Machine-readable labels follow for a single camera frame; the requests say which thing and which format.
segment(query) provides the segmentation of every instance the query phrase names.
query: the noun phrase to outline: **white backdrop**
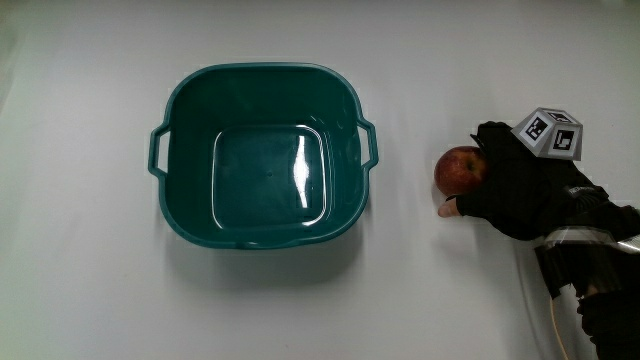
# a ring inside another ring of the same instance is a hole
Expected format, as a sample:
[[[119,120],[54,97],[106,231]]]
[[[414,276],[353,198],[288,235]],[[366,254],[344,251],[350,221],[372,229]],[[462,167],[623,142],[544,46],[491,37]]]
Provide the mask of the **white backdrop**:
[[[1,358],[560,358],[533,245],[438,218],[433,166],[482,122],[559,107],[579,167],[638,204],[640,4],[128,3],[0,2]],[[220,251],[164,221],[146,161],[170,91],[250,61],[332,68],[375,124],[340,238]],[[564,290],[567,350],[591,359]]]

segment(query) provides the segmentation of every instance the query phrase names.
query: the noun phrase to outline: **black glove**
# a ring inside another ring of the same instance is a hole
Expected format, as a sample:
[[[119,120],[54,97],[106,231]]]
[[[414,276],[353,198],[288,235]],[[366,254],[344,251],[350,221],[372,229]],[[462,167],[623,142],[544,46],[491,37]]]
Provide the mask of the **black glove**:
[[[487,219],[519,240],[567,225],[598,227],[616,240],[640,234],[640,215],[609,202],[573,161],[536,157],[505,123],[481,124],[471,137],[487,157],[489,176],[473,193],[455,196],[461,215]]]

